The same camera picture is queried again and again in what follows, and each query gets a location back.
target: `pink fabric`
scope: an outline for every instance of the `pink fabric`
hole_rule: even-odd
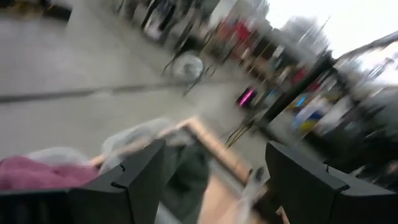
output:
[[[48,166],[14,156],[0,162],[0,190],[79,187],[97,177],[94,167]]]

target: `gray floor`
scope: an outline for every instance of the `gray floor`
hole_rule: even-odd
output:
[[[95,2],[74,3],[67,25],[2,16],[0,45],[0,95],[165,83],[160,73],[171,58]],[[212,79],[220,83],[199,85],[185,98],[179,88],[163,88],[1,104],[0,157],[53,146],[95,156],[108,136],[160,116],[179,121],[197,115],[225,136],[243,118],[234,99],[249,81],[234,65],[219,68]],[[264,164],[260,137],[245,136],[233,150],[255,167]]]

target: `concrete floor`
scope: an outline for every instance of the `concrete floor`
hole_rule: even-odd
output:
[[[68,24],[2,17],[0,45],[0,95],[165,83],[160,73],[171,58],[96,2],[73,2]],[[219,68],[212,80],[220,83],[198,85],[185,98],[170,87],[1,104],[0,157],[54,146],[95,156],[108,136],[160,116],[179,121],[197,115],[226,136],[243,118],[234,100],[249,80],[237,66]],[[260,137],[244,136],[233,150],[254,167],[264,164]]]

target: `pink light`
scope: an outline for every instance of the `pink light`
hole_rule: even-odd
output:
[[[249,90],[248,93],[245,94],[243,99],[239,102],[239,106],[242,107],[243,104],[248,100],[248,98],[253,94],[254,90]]]

